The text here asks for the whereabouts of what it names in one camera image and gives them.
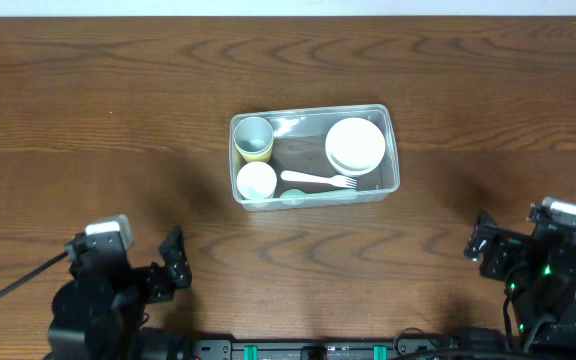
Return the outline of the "mint green plastic spoon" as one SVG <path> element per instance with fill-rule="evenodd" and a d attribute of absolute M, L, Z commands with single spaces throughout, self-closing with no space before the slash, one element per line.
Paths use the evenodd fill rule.
<path fill-rule="evenodd" d="M 356 197 L 356 194 L 357 191 L 355 189 L 340 189 L 324 192 L 306 193 L 300 189 L 294 188 L 283 192 L 280 195 L 280 199 L 284 204 L 296 206 L 303 204 L 307 199 L 310 198 L 321 198 L 326 196 L 348 196 L 349 198 L 354 199 Z"/>

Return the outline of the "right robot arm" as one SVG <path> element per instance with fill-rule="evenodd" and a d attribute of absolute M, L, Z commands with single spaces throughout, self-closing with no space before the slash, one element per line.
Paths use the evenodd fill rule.
<path fill-rule="evenodd" d="M 576 205 L 532 205 L 529 235 L 506 230 L 482 209 L 464 256 L 504 283 L 524 352 L 576 352 Z"/>

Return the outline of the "white plastic bowl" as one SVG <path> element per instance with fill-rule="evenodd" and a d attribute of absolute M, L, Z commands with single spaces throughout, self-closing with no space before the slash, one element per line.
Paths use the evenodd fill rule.
<path fill-rule="evenodd" d="M 359 177 L 375 170 L 384 158 L 386 141 L 382 131 L 363 118 L 335 123 L 325 138 L 325 153 L 340 174 Z"/>

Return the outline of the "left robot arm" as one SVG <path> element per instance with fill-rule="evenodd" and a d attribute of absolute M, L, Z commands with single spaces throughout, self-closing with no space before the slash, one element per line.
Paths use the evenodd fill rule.
<path fill-rule="evenodd" d="M 145 308 L 170 302 L 188 289 L 192 273 L 176 225 L 159 246 L 164 261 L 133 267 L 117 230 L 80 233 L 66 246 L 73 279 L 52 301 L 50 359 L 182 359 L 192 357 L 186 337 L 146 328 Z"/>

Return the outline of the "yellow plastic cup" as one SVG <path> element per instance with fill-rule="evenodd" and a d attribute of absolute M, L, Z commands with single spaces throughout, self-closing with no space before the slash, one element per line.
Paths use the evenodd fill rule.
<path fill-rule="evenodd" d="M 251 163 L 251 162 L 267 163 L 271 159 L 271 156 L 272 156 L 273 144 L 270 143 L 265 148 L 263 148 L 262 150 L 258 150 L 258 151 L 244 150 L 238 144 L 235 144 L 235 148 L 247 163 Z"/>

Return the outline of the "pink plastic fork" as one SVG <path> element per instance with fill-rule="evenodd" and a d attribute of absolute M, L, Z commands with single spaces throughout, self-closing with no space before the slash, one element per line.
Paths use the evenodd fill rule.
<path fill-rule="evenodd" d="M 280 174 L 282 180 L 287 182 L 327 184 L 337 188 L 356 189 L 357 181 L 344 175 L 323 177 L 291 170 L 283 170 Z"/>

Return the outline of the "white plastic cup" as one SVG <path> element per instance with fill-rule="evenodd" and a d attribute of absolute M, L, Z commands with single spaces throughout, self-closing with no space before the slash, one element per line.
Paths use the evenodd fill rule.
<path fill-rule="evenodd" d="M 236 177 L 236 187 L 247 200 L 263 200 L 274 196 L 277 187 L 275 170 L 265 162 L 244 165 Z"/>

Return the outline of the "grey plastic cup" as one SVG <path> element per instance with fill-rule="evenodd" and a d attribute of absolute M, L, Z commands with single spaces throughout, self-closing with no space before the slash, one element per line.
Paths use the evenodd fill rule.
<path fill-rule="evenodd" d="M 247 117 L 234 129 L 235 145 L 244 153 L 261 153 L 271 146 L 273 140 L 273 127 L 262 117 Z"/>

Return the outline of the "clear plastic container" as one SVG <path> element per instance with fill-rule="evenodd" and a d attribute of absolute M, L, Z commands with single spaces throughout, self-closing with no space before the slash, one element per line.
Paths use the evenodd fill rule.
<path fill-rule="evenodd" d="M 274 147 L 269 165 L 277 173 L 283 170 L 304 172 L 330 177 L 337 173 L 325 154 L 325 137 L 330 128 L 345 118 L 363 118 L 374 123 L 384 134 L 386 151 L 377 168 L 358 177 L 354 199 L 348 196 L 326 196 L 307 199 L 301 205 L 287 205 L 280 195 L 289 189 L 300 189 L 306 193 L 332 190 L 322 184 L 285 182 L 279 180 L 274 196 L 263 200 L 247 200 L 237 190 L 236 177 L 245 165 L 234 142 L 235 126 L 250 113 L 235 115 L 230 121 L 229 172 L 233 198 L 247 211 L 270 211 L 307 207 L 349 205 L 376 202 L 387 198 L 400 185 L 400 168 L 395 132 L 388 109 L 381 104 L 361 104 L 331 107 L 315 107 L 290 110 L 256 112 L 270 122 L 274 130 Z"/>

